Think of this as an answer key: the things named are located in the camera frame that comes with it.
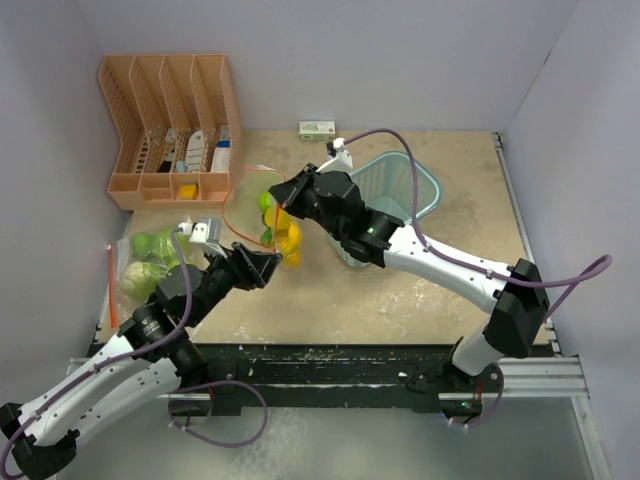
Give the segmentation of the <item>orange mango toy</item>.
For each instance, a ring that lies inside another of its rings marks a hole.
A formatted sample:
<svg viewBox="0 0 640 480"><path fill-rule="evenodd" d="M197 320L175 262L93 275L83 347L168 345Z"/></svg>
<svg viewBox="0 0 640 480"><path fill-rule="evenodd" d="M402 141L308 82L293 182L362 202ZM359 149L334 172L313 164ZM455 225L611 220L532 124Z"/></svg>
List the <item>orange mango toy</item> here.
<svg viewBox="0 0 640 480"><path fill-rule="evenodd" d="M282 255L282 263L285 267L296 269L300 264L300 237L288 236L279 239L276 243L279 253Z"/></svg>

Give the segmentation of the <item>green chili pepper toy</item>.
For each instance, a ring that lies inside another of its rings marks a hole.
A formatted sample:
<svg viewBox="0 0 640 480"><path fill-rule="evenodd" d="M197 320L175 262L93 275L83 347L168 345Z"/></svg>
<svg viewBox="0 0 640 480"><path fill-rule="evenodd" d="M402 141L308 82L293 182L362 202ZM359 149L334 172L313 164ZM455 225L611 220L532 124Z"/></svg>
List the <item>green chili pepper toy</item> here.
<svg viewBox="0 0 640 480"><path fill-rule="evenodd" d="M275 243L275 237L273 230L270 227L266 227L264 232L260 237L260 243L265 246L271 248Z"/></svg>

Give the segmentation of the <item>yellow star fruit toy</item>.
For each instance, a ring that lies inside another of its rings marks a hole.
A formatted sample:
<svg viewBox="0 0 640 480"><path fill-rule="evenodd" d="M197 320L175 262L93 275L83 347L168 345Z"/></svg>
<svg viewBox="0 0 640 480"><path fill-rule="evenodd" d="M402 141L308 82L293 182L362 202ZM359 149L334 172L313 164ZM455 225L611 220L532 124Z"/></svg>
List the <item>yellow star fruit toy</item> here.
<svg viewBox="0 0 640 480"><path fill-rule="evenodd" d="M291 216L279 206L271 206L262 217L264 227L273 230L275 243L282 238L287 238L293 223Z"/></svg>

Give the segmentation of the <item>clear orange-zip bag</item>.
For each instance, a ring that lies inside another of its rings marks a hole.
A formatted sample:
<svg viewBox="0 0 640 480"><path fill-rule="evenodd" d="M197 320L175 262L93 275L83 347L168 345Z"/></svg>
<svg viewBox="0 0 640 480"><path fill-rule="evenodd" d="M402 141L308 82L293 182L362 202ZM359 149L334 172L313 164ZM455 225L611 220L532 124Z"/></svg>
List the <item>clear orange-zip bag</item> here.
<svg viewBox="0 0 640 480"><path fill-rule="evenodd" d="M237 237L281 254L284 267L295 270L301 261L302 231L269 191L285 180L285 175L275 169L244 166L223 202L221 214L227 228Z"/></svg>
<svg viewBox="0 0 640 480"><path fill-rule="evenodd" d="M140 232L153 234L155 236L166 228L171 227L172 230L175 229L180 222L184 222L188 218L195 222L196 214L188 210L141 210L132 214L123 237L108 247L108 286L99 323L101 327L107 330L115 329L123 324L133 311L148 299L136 300L130 298L121 290L119 284L124 269L133 262L141 261L132 256L131 237ZM172 240L172 242L178 256L182 255L176 240ZM186 260L189 264L192 264L197 258L197 254L192 246L191 250L191 256ZM143 262L159 264L151 258L151 255Z"/></svg>

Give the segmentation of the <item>green cabbage toy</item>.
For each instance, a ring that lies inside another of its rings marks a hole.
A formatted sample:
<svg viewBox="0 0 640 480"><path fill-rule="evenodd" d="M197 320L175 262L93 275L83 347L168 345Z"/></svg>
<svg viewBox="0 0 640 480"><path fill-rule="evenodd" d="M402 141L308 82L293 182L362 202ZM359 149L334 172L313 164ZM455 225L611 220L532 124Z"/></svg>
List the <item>green cabbage toy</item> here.
<svg viewBox="0 0 640 480"><path fill-rule="evenodd" d="M154 236L151 243L151 258L168 269L179 264L179 258L172 242L171 232L171 227L160 231ZM188 260L192 253L188 237L182 233L177 233L175 240L184 259Z"/></svg>

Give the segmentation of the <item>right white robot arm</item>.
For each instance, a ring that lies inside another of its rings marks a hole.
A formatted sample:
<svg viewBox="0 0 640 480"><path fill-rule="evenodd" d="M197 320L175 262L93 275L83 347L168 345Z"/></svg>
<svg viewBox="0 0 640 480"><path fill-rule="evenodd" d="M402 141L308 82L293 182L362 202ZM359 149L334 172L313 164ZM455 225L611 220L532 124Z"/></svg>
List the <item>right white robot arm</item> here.
<svg viewBox="0 0 640 480"><path fill-rule="evenodd" d="M467 391L487 366L503 357L526 358L549 309L538 267L486 260L430 239L402 220L366 206L343 172L307 165L293 179L270 187L278 206L319 224L357 261L410 273L446 288L487 313L445 366L446 383Z"/></svg>

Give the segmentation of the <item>light blue plastic basket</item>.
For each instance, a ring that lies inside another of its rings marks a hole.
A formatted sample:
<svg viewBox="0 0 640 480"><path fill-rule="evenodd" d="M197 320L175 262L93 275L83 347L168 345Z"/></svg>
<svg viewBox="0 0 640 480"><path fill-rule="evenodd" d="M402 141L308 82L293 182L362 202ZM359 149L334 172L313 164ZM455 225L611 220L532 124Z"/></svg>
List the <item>light blue plastic basket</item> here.
<svg viewBox="0 0 640 480"><path fill-rule="evenodd" d="M421 219L438 206L442 189L436 177L420 163L416 164L416 172L416 218ZM413 174L406 153L383 153L352 171L350 176L367 206L401 219L405 224L412 222Z"/></svg>

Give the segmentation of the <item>green chayote toy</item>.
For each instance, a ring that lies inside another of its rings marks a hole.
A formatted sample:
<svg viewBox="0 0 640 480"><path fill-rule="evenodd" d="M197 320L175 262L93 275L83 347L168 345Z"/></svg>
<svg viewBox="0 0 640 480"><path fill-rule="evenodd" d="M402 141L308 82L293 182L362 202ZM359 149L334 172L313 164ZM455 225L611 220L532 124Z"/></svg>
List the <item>green chayote toy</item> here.
<svg viewBox="0 0 640 480"><path fill-rule="evenodd" d="M271 207L271 203L272 197L268 191L263 191L259 194L258 207L262 214L264 214Z"/></svg>

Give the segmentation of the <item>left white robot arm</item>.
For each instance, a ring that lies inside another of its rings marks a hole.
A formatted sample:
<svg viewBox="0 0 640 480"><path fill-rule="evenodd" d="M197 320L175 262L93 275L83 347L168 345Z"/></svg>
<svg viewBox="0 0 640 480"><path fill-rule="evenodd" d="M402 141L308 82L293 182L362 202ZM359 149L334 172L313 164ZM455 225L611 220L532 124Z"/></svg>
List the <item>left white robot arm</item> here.
<svg viewBox="0 0 640 480"><path fill-rule="evenodd" d="M1 408L16 479L48 479L75 458L80 444L111 420L150 399L194 392L210 380L206 359L187 328L196 326L233 289L265 287L282 256L239 242L207 258L201 270L180 259L118 332L59 385Z"/></svg>

